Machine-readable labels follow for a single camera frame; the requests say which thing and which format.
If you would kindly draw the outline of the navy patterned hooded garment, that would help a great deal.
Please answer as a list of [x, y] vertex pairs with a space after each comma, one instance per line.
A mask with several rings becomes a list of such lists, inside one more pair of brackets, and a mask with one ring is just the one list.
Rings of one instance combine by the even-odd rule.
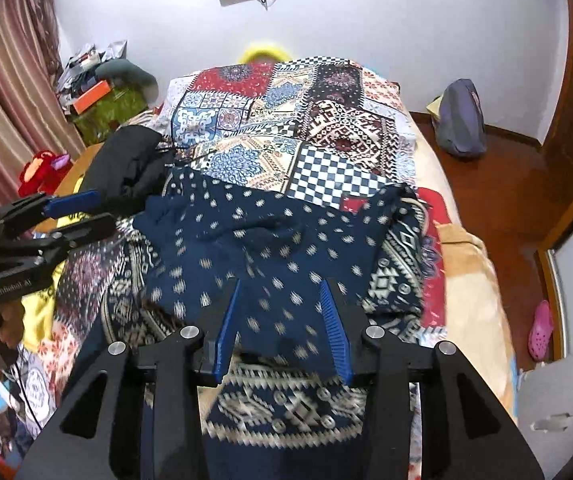
[[117, 260], [73, 372], [108, 344], [155, 344], [239, 283], [236, 348], [202, 424], [214, 479], [354, 479], [364, 389], [335, 375], [320, 306], [333, 280], [370, 322], [413, 339], [428, 213], [405, 185], [357, 211], [318, 206], [191, 168], [117, 231]]

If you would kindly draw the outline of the yellow printed garment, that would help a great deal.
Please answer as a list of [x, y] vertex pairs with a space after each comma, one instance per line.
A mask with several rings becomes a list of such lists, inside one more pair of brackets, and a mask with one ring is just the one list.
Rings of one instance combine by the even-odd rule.
[[22, 344], [34, 353], [47, 352], [66, 347], [65, 341], [72, 339], [72, 332], [56, 318], [56, 293], [66, 262], [59, 263], [52, 273], [52, 284], [39, 292], [22, 298], [24, 307], [24, 335]]

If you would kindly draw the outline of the black folded garment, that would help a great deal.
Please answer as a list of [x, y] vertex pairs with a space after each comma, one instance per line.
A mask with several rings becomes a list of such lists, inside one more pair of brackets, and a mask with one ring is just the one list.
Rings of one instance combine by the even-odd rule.
[[122, 127], [108, 137], [93, 157], [79, 189], [99, 193], [94, 214], [130, 217], [145, 208], [150, 196], [162, 193], [174, 153], [170, 148], [160, 148], [160, 141], [160, 133], [138, 125]]

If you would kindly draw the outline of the green patterned box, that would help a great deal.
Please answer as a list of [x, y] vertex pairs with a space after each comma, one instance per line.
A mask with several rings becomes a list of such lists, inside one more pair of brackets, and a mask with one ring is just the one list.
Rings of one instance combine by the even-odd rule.
[[148, 107], [141, 90], [122, 86], [113, 88], [88, 110], [73, 118], [86, 146], [102, 143], [129, 119]]

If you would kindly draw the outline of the orange flat box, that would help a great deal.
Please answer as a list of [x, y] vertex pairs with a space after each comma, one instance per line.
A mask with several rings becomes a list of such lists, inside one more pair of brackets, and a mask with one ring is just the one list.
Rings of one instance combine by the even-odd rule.
[[100, 80], [86, 92], [78, 96], [73, 103], [73, 110], [77, 115], [84, 113], [94, 103], [98, 102], [104, 96], [107, 96], [112, 90], [111, 84], [107, 80]]

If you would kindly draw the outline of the striped pink curtain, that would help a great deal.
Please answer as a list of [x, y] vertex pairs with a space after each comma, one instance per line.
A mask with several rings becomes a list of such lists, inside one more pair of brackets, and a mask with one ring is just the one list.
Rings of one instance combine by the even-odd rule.
[[85, 149], [54, 91], [59, 46], [54, 0], [0, 0], [0, 205], [17, 198], [35, 154], [77, 157]]

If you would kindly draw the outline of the dark green cushion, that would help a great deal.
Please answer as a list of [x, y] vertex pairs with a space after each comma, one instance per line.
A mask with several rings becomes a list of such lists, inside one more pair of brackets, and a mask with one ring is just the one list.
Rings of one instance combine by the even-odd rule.
[[157, 80], [150, 73], [126, 58], [112, 58], [96, 68], [96, 78], [102, 80], [122, 79], [142, 88], [156, 88]]

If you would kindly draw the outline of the pink croc shoe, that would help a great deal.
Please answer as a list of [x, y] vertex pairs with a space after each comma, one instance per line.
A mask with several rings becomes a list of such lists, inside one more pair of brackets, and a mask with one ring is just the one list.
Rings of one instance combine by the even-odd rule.
[[555, 324], [548, 300], [541, 300], [534, 312], [533, 323], [527, 337], [527, 350], [535, 362], [544, 362]]

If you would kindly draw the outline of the patchwork patterned bedspread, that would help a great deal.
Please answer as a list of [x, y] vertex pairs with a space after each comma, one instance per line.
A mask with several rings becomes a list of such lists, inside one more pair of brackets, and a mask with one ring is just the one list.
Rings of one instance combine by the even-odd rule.
[[[236, 184], [280, 192], [318, 206], [378, 186], [417, 187], [419, 129], [399, 88], [341, 58], [230, 65], [176, 78], [149, 127], [190, 155], [181, 168], [229, 177]], [[39, 434], [61, 402], [117, 260], [117, 231], [66, 261], [56, 293], [56, 318], [72, 332], [66, 347], [23, 353], [28, 430]], [[423, 281], [434, 268], [424, 234]]]

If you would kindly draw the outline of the grey plastic drawer cabinet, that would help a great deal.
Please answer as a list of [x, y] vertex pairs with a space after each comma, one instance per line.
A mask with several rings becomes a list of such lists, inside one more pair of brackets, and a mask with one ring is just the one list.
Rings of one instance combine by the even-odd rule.
[[546, 479], [573, 477], [573, 354], [523, 374], [518, 423]]

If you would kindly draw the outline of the grey-blue backpack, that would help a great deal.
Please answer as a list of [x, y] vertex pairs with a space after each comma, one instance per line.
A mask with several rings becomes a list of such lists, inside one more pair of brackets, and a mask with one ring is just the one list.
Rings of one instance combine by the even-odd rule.
[[479, 158], [486, 153], [481, 100], [471, 79], [452, 82], [427, 110], [442, 150], [458, 158]]

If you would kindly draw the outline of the yellow round object behind bed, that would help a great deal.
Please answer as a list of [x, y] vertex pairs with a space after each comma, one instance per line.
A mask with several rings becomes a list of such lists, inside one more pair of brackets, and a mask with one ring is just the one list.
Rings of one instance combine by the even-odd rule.
[[293, 55], [276, 41], [261, 39], [251, 41], [238, 58], [239, 64], [255, 62], [283, 63], [293, 60]]

